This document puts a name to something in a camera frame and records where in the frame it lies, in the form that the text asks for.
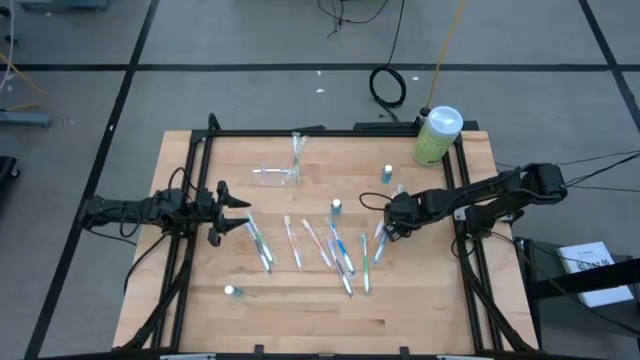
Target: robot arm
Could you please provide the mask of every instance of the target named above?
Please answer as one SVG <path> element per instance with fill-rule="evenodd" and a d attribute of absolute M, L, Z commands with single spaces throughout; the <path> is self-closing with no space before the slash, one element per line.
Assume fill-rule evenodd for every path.
<path fill-rule="evenodd" d="M 529 164 L 453 190 L 400 193 L 384 207 L 384 230 L 391 241 L 397 241 L 455 213 L 457 220 L 465 221 L 468 234 L 486 237 L 498 219 L 513 215 L 515 221 L 529 204 L 556 204 L 566 196 L 560 168 Z M 477 205 L 488 200 L 493 201 Z"/>
<path fill-rule="evenodd" d="M 152 224 L 163 232 L 187 233 L 192 224 L 211 223 L 208 240 L 213 246 L 220 246 L 220 234 L 249 221 L 246 218 L 227 219 L 223 207 L 242 208 L 251 206 L 248 202 L 229 195 L 224 181 L 218 182 L 218 199 L 205 188 L 198 192 L 194 201 L 183 203 L 180 189 L 167 189 L 140 201 L 107 200 L 94 196 L 85 201 L 80 213 L 80 225 L 85 229 L 104 226 L 108 223 Z"/>

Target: green bottle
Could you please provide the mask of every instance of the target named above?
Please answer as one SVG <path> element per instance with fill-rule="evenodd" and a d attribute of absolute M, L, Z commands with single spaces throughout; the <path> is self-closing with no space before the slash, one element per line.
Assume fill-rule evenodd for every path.
<path fill-rule="evenodd" d="M 424 121 L 413 158 L 420 165 L 438 163 L 462 130 L 464 120 L 458 110 L 449 106 L 433 108 Z"/>

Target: gray floor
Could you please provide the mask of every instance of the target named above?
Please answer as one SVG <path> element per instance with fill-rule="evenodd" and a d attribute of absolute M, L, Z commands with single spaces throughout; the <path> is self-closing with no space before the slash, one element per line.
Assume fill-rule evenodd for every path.
<path fill-rule="evenodd" d="M 381 1 L 346 3 L 351 19 L 367 18 Z M 640 63 L 636 0 L 589 1 L 621 64 Z M 149 1 L 113 0 L 105 13 L 18 12 L 17 63 L 126 64 Z M 433 63 L 455 2 L 408 0 L 395 62 Z M 141 63 L 379 63 L 393 40 L 399 1 L 378 19 L 345 25 L 327 39 L 332 21 L 315 0 L 162 0 Z M 7 53 L 6 44 L 0 51 Z M 448 63 L 605 64 L 578 1 L 469 1 Z M 0 217 L 0 357 L 24 354 L 105 131 L 124 73 L 30 72 L 47 93 L 54 126 L 0 128 L 0 153 L 19 157 L 23 177 Z M 424 105 L 433 73 L 407 71 L 408 96 L 396 111 L 410 120 Z M 98 184 L 107 197 L 149 192 L 162 133 L 204 127 L 215 112 L 225 129 L 324 124 L 348 129 L 380 121 L 368 92 L 368 71 L 138 72 Z M 640 96 L 640 73 L 625 73 Z M 14 78 L 2 107 L 31 102 Z M 381 77 L 381 93 L 395 85 Z M 568 161 L 637 149 L 640 132 L 609 72 L 444 72 L 434 98 L 489 131 L 497 161 Z M 610 160 L 565 169 L 567 178 Z M 628 163 L 589 185 L 638 187 L 640 163 Z M 561 204 L 531 208 L 516 233 L 557 244 L 605 241 L 610 251 L 640 256 L 640 195 L 571 192 Z M 122 303 L 133 248 L 83 234 L 42 355 L 106 351 Z M 635 340 L 545 324 L 553 353 L 638 359 Z"/>

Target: wooden table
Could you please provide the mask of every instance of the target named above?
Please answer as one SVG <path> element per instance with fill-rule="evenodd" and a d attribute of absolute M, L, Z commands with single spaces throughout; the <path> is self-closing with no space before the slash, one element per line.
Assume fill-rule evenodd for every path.
<path fill-rule="evenodd" d="M 151 192 L 165 188 L 171 172 L 184 165 L 189 136 L 184 131 L 165 133 Z M 471 181 L 494 176 L 487 133 L 465 132 L 463 139 Z M 301 156 L 302 184 L 264 187 L 256 185 L 251 170 L 289 162 L 291 138 L 215 138 L 208 187 L 215 189 L 218 180 L 226 180 L 232 195 L 253 204 L 250 210 L 277 264 L 272 274 L 264 272 L 243 228 L 223 237 L 218 248 L 209 245 L 207 231 L 201 229 L 180 351 L 249 353 L 254 345 L 263 344 L 268 353 L 397 354 L 400 346 L 408 346 L 412 354 L 473 353 L 462 275 L 450 252 L 454 238 L 450 218 L 387 246 L 381 264 L 370 266 L 372 293 L 364 294 L 359 234 L 365 232 L 371 239 L 381 213 L 365 209 L 358 195 L 364 191 L 390 195 L 398 183 L 410 193 L 446 188 L 441 165 L 415 163 L 414 142 L 414 138 L 310 138 Z M 380 181 L 385 164 L 394 167 L 392 185 Z M 334 198 L 343 202 L 338 228 L 357 271 L 353 298 L 347 296 L 335 270 L 322 262 L 300 223 L 308 219 L 326 239 L 325 218 Z M 293 259 L 284 214 L 291 214 L 300 240 L 302 272 Z M 510 236 L 504 224 L 495 230 Z M 158 237 L 158 228 L 145 227 L 136 258 Z M 535 346 L 513 246 L 498 237 L 484 244 L 495 302 L 523 339 Z M 157 303 L 168 247 L 166 241 L 131 277 L 114 345 L 127 341 Z M 370 241 L 369 254 L 376 248 L 377 242 Z M 229 297 L 223 292 L 225 285 L 239 286 L 245 294 Z M 486 313 L 477 304 L 483 340 L 491 348 Z M 169 310 L 163 345 L 169 342 L 173 314 Z"/>

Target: black cable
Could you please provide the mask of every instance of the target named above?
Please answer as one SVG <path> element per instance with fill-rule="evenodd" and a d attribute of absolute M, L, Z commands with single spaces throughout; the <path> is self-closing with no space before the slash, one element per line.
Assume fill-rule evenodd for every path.
<path fill-rule="evenodd" d="M 575 188 L 575 189 L 586 189 L 586 190 L 607 190 L 607 191 L 621 191 L 621 192 L 637 192 L 637 193 L 640 193 L 640 190 L 636 190 L 636 189 L 608 188 L 608 187 L 602 187 L 602 186 L 578 186 L 578 185 L 572 185 L 571 187 Z"/>
<path fill-rule="evenodd" d="M 322 12 L 324 12 L 325 14 L 327 14 L 327 15 L 331 16 L 332 18 L 334 18 L 334 19 L 336 19 L 336 20 L 338 20 L 338 21 L 343 21 L 343 22 L 346 22 L 346 23 L 349 23 L 349 24 L 366 24 L 366 23 L 369 23 L 369 22 L 373 21 L 373 19 L 375 19 L 376 17 L 378 17 L 378 15 L 380 15 L 380 13 L 382 12 L 382 10 L 384 10 L 384 8 L 385 8 L 385 6 L 387 6 L 387 3 L 388 3 L 388 2 L 389 2 L 389 0 L 384 0 L 384 3 L 382 3 L 382 6 L 380 6 L 380 9 L 378 9 L 378 11 L 376 11 L 376 13 L 375 13 L 371 18 L 369 18 L 368 20 L 364 20 L 364 21 L 355 21 L 355 20 L 344 19 L 344 18 L 342 18 L 342 15 L 341 15 L 340 17 L 337 17 L 336 15 L 334 15 L 334 14 L 332 14 L 332 13 L 328 12 L 327 10 L 325 10 L 325 9 L 322 7 L 322 4 L 320 4 L 320 0 L 316 0 L 316 3 L 317 3 L 317 5 L 318 5 L 318 8 L 320 8 L 320 10 L 322 10 Z"/>
<path fill-rule="evenodd" d="M 579 183 L 581 183 L 581 182 L 583 182 L 583 181 L 585 181 L 585 180 L 588 180 L 588 179 L 590 179 L 590 178 L 592 178 L 592 177 L 594 177 L 594 176 L 596 176 L 596 175 L 602 174 L 602 173 L 603 173 L 603 172 L 605 172 L 605 171 L 608 171 L 608 170 L 610 170 L 610 169 L 613 169 L 614 167 L 616 167 L 616 166 L 618 166 L 618 165 L 624 164 L 624 163 L 626 163 L 626 162 L 629 162 L 629 161 L 631 161 L 631 160 L 633 160 L 633 159 L 637 159 L 637 158 L 639 158 L 639 157 L 640 157 L 640 153 L 637 153 L 637 154 L 635 154 L 635 155 L 628 156 L 628 157 L 626 157 L 626 158 L 624 158 L 624 159 L 622 159 L 622 160 L 620 160 L 620 161 L 618 161 L 618 162 L 615 162 L 615 163 L 613 163 L 613 164 L 611 164 L 611 165 L 609 165 L 609 166 L 606 166 L 606 167 L 603 167 L 603 168 L 601 168 L 601 169 L 598 169 L 598 170 L 596 170 L 596 171 L 594 171 L 594 172 L 592 172 L 592 173 L 590 173 L 590 174 L 587 174 L 587 175 L 583 175 L 583 176 L 579 176 L 579 177 L 573 178 L 573 179 L 571 179 L 571 180 L 569 180 L 569 181 L 567 181 L 567 182 L 566 182 L 567 187 L 571 187 L 571 186 L 574 186 L 574 185 L 576 185 L 576 184 L 579 184 Z"/>
<path fill-rule="evenodd" d="M 514 167 L 516 167 L 515 165 L 510 165 L 510 164 L 505 164 L 505 163 L 499 163 L 499 162 L 496 162 L 495 164 L 496 164 L 496 165 L 498 165 L 498 166 L 504 166 L 504 167 L 509 167 L 509 168 L 514 168 Z"/>
<path fill-rule="evenodd" d="M 182 171 L 184 173 L 184 176 L 187 178 L 187 184 L 189 184 L 189 186 L 195 190 L 198 191 L 198 188 L 195 187 L 192 183 L 191 183 L 191 177 L 189 176 L 189 174 L 187 174 L 187 170 L 185 168 L 183 168 L 182 166 L 173 170 L 173 172 L 171 173 L 171 176 L 169 177 L 169 184 L 167 185 L 167 190 L 171 189 L 171 186 L 173 186 L 173 178 L 176 176 L 177 173 L 179 173 L 180 171 Z"/>
<path fill-rule="evenodd" d="M 456 254 L 456 252 L 453 249 L 454 249 L 454 245 L 456 244 L 457 240 L 458 239 L 453 239 L 453 241 L 451 242 L 451 254 L 456 259 L 466 259 L 476 251 L 476 243 L 474 241 L 473 242 L 473 246 L 471 247 L 471 250 L 469 250 L 466 254 L 464 254 L 464 255 Z"/>
<path fill-rule="evenodd" d="M 334 21 L 333 24 L 333 30 L 329 33 L 329 35 L 327 35 L 327 39 L 330 39 L 331 36 L 333 36 L 333 34 L 336 34 L 338 31 L 340 31 L 340 28 L 342 27 L 342 17 L 344 16 L 344 2 L 343 0 L 338 0 L 340 2 L 340 17 L 336 18 L 336 20 Z M 333 13 L 336 13 L 336 2 L 335 0 L 331 0 L 331 7 L 333 7 Z"/>
<path fill-rule="evenodd" d="M 617 156 L 617 155 L 629 155 L 629 154 L 633 154 L 633 153 L 640 153 L 640 150 L 633 150 L 633 151 L 624 151 L 624 152 L 611 153 L 611 154 L 608 154 L 608 155 L 595 156 L 595 157 L 587 158 L 587 159 L 581 159 L 581 160 L 569 161 L 569 162 L 564 162 L 564 163 L 557 163 L 556 165 L 560 165 L 560 166 L 564 166 L 564 165 L 572 165 L 572 164 L 577 164 L 577 163 L 581 163 L 581 162 L 587 162 L 587 161 L 599 160 L 599 159 L 604 159 L 604 158 L 608 158 L 608 157 L 612 157 L 612 156 Z"/>
<path fill-rule="evenodd" d="M 520 253 L 522 259 L 527 263 L 527 265 L 529 265 L 529 267 L 533 268 L 535 271 L 537 271 L 539 274 L 541 274 L 547 281 L 549 281 L 549 283 L 556 288 L 556 290 L 558 290 L 563 296 L 571 299 L 571 301 L 575 302 L 576 304 L 578 304 L 582 309 L 587 310 L 588 312 L 590 312 L 591 314 L 599 317 L 600 319 L 620 327 L 621 329 L 624 329 L 632 334 L 634 334 L 635 336 L 640 337 L 640 330 L 636 330 L 634 328 L 632 328 L 631 326 L 628 326 L 626 324 L 623 324 L 615 319 L 611 319 L 608 316 L 602 315 L 601 313 L 593 310 L 592 308 L 586 306 L 585 304 L 583 304 L 580 300 L 576 299 L 575 297 L 573 297 L 571 294 L 569 294 L 565 289 L 562 288 L 562 286 L 560 286 L 555 280 L 553 280 L 553 278 L 551 278 L 549 275 L 545 274 L 542 270 L 540 270 L 539 267 L 533 265 L 531 263 L 531 260 L 529 260 L 527 258 L 527 256 L 524 254 L 524 251 L 509 237 L 502 235 L 500 233 L 497 233 L 495 231 L 491 231 L 492 234 L 497 235 L 499 237 L 501 237 L 504 240 L 509 241 L 510 243 L 513 244 L 513 246 L 516 248 L 516 251 Z"/>
<path fill-rule="evenodd" d="M 402 25 L 402 15 L 404 14 L 404 4 L 405 4 L 405 0 L 402 0 L 402 5 L 400 6 L 400 16 L 398 17 L 398 25 L 396 27 L 396 35 L 393 39 L 393 46 L 391 47 L 391 54 L 389 55 L 389 60 L 387 60 L 387 63 L 385 65 L 373 69 L 373 71 L 371 72 L 371 75 L 369 75 L 369 91 L 371 92 L 371 96 L 373 96 L 373 100 L 375 100 L 378 103 L 378 105 L 380 105 L 389 114 L 389 116 L 391 116 L 391 118 L 395 122 L 399 122 L 400 120 L 398 120 L 398 117 L 396 116 L 396 114 L 394 114 L 389 109 L 397 109 L 400 106 L 402 106 L 402 104 L 404 103 L 404 100 L 407 97 L 407 84 L 402 78 L 402 75 L 400 75 L 397 71 L 390 68 L 389 65 L 391 64 L 391 60 L 393 59 L 393 54 L 396 51 L 398 34 L 400 33 L 400 26 Z M 388 73 L 396 80 L 398 85 L 400 85 L 400 98 L 398 98 L 398 100 L 386 101 L 382 99 L 380 96 L 378 96 L 378 93 L 376 92 L 375 87 L 373 86 L 373 82 L 376 76 L 378 75 L 378 73 L 380 72 Z"/>
<path fill-rule="evenodd" d="M 129 232 L 128 234 L 124 233 L 124 220 L 126 219 L 127 215 L 129 215 L 129 213 L 131 211 L 135 211 L 138 214 L 138 221 L 136 222 L 136 224 L 133 227 L 133 230 L 131 230 L 131 232 Z M 120 226 L 118 228 L 118 231 L 120 232 L 120 236 L 122 236 L 123 238 L 130 238 L 131 236 L 133 236 L 133 234 L 135 234 L 136 231 L 138 231 L 138 229 L 140 228 L 140 223 L 142 222 L 142 213 L 140 212 L 140 210 L 135 209 L 135 208 L 128 208 L 127 211 L 125 211 L 122 214 L 122 218 L 120 219 Z"/>
<path fill-rule="evenodd" d="M 127 272 L 127 276 L 125 276 L 124 278 L 124 292 L 127 292 L 127 286 L 129 285 L 129 278 L 131 277 L 131 275 L 133 274 L 133 271 L 138 267 L 138 265 L 140 265 L 140 262 L 142 262 L 142 260 L 147 257 L 152 251 L 153 249 L 155 249 L 156 247 L 158 247 L 158 245 L 160 245 L 160 243 L 162 242 L 162 240 L 164 240 L 167 237 L 166 234 L 163 234 L 160 239 L 156 240 L 155 243 L 153 243 L 153 245 L 151 245 L 150 248 L 147 249 L 147 251 L 145 251 L 144 253 L 142 253 L 142 255 L 140 255 L 140 257 L 133 263 L 133 265 L 131 265 L 131 268 L 129 269 L 129 271 Z"/>
<path fill-rule="evenodd" d="M 91 229 L 86 229 L 86 230 L 88 232 L 92 233 L 93 235 L 98 235 L 98 236 L 101 236 L 101 237 L 104 237 L 104 238 L 107 238 L 107 239 L 116 240 L 116 241 L 122 241 L 122 242 L 125 242 L 127 244 L 131 244 L 133 246 L 137 246 L 136 243 L 134 243 L 133 241 L 127 240 L 127 239 L 123 239 L 123 238 L 119 238 L 119 237 L 111 236 L 111 235 L 107 235 L 107 234 L 101 234 L 101 233 L 95 232 L 95 231 L 93 231 Z"/>
<path fill-rule="evenodd" d="M 375 208 L 373 206 L 369 206 L 369 205 L 365 204 L 364 201 L 362 201 L 362 197 L 364 197 L 364 196 L 379 196 L 379 197 L 387 199 L 389 201 L 393 201 L 392 198 L 390 198 L 389 196 L 384 195 L 384 194 L 375 193 L 375 192 L 363 192 L 362 194 L 360 194 L 358 199 L 360 200 L 360 204 L 362 206 L 364 206 L 365 208 L 369 209 L 369 210 L 384 211 L 384 208 Z"/>
<path fill-rule="evenodd" d="M 594 264 L 594 263 L 590 263 L 590 262 L 588 262 L 588 261 L 583 261 L 583 260 L 578 260 L 578 259 L 572 259 L 572 258 L 568 258 L 568 257 L 564 257 L 564 256 L 561 256 L 561 255 L 558 255 L 558 254 L 556 254 L 556 253 L 553 253 L 553 252 L 551 252 L 551 251 L 549 251 L 549 250 L 544 249 L 544 248 L 543 248 L 543 247 L 541 247 L 540 245 L 537 245 L 537 244 L 535 243 L 535 241 L 533 241 L 533 240 L 531 240 L 531 239 L 527 239 L 527 240 L 529 241 L 529 245 L 531 245 L 531 246 L 533 246 L 534 248 L 536 248 L 536 249 L 540 250 L 541 252 L 543 252 L 543 253 L 545 253 L 545 254 L 547 254 L 547 255 L 553 256 L 553 257 L 555 257 L 555 258 L 562 259 L 562 260 L 573 261 L 573 262 L 579 262 L 579 263 L 588 264 L 588 265 L 592 265 L 592 266 L 595 266 L 595 265 L 596 265 L 596 264 Z"/>

